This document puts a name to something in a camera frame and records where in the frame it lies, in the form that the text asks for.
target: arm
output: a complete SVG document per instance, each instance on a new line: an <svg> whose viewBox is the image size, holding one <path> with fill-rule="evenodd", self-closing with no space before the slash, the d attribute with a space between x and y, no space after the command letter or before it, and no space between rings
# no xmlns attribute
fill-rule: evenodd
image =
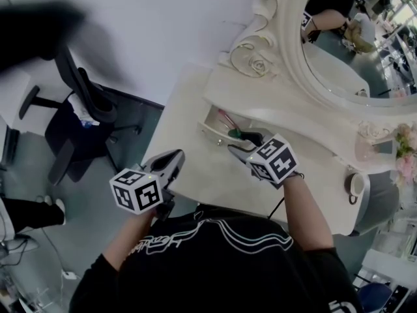
<svg viewBox="0 0 417 313"><path fill-rule="evenodd" d="M154 209L138 216L131 216L123 225L116 238L103 253L109 264L119 271L124 259L137 243L148 234L154 217Z"/></svg>
<svg viewBox="0 0 417 313"><path fill-rule="evenodd" d="M352 20L352 21L350 21L350 22L347 22L347 27L349 28L349 29L354 29L354 28L356 28L356 27L358 27L359 26L359 22L358 22L358 20Z"/></svg>
<svg viewBox="0 0 417 313"><path fill-rule="evenodd" d="M131 216L106 251L88 269L71 298L70 313L118 312L117 277L119 269L137 242L146 236L154 210Z"/></svg>
<svg viewBox="0 0 417 313"><path fill-rule="evenodd" d="M303 250L332 248L330 228L304 180L294 176L284 180L283 185L291 237Z"/></svg>
<svg viewBox="0 0 417 313"><path fill-rule="evenodd" d="M346 22L346 17L334 9L326 9L321 13L313 15L313 22L307 26L306 33L310 34L314 30L329 30L341 27Z"/></svg>

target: gray floor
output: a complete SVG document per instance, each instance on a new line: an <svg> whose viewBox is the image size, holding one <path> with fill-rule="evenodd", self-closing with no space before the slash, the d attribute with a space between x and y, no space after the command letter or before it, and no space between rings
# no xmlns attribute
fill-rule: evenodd
<svg viewBox="0 0 417 313"><path fill-rule="evenodd" d="M388 98L389 94L379 96L386 91L388 86L384 76L381 59L375 53L358 55L350 52L341 43L341 37L331 31L323 31L315 44L324 51L348 64L369 85L369 91L373 98Z"/></svg>
<svg viewBox="0 0 417 313"><path fill-rule="evenodd" d="M120 132L117 134L118 143L109 145L116 163L120 167L129 167L141 162L161 111L129 100L122 100L121 108L119 126L136 121L143 125L140 135L131 131ZM80 182L73 183L65 177L57 187L50 186L47 180L53 160L43 137L22 134L14 163L3 175L5 193L8 198L28 200L49 194L65 201L67 224L46 228L45 231L57 247L64 268L82 276L128 215L113 201L108 185L113 172L106 159L96 159ZM195 202L177 200L172 216L194 209ZM66 312L78 280L64 280L61 308L61 266L56 253L41 230L28 234L40 243L40 248L24 254L19 266L8 269L19 288L26 293L34 294L49 288L47 296L43 296L44 301L50 299L55 303L48 307L48 312ZM375 232L355 238L335 235L337 250L351 275L359 270L374 236ZM9 257L8 263L15 262L15 258Z"/></svg>

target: green object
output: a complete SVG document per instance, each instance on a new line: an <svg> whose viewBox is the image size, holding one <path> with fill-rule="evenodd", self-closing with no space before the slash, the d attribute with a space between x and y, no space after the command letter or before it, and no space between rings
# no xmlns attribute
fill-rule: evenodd
<svg viewBox="0 0 417 313"><path fill-rule="evenodd" d="M227 133L227 135L229 137L232 137L232 138L240 139L241 133L240 133L240 130L239 129L234 128L233 130L229 130L229 132Z"/></svg>

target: black pants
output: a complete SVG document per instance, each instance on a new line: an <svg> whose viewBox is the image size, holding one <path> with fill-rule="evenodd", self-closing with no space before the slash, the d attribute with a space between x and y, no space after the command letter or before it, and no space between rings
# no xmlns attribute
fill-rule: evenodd
<svg viewBox="0 0 417 313"><path fill-rule="evenodd" d="M22 231L26 226L41 228L60 225L64 222L64 213L56 205L49 206L44 202L37 203L7 198L2 198L2 201L16 233Z"/></svg>

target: white cup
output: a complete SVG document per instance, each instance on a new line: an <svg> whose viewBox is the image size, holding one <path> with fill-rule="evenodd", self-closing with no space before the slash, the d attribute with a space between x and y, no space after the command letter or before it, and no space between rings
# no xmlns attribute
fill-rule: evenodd
<svg viewBox="0 0 417 313"><path fill-rule="evenodd" d="M365 189L364 177L359 173L349 175L345 181L345 189L349 194L349 203L356 204L358 197Z"/></svg>

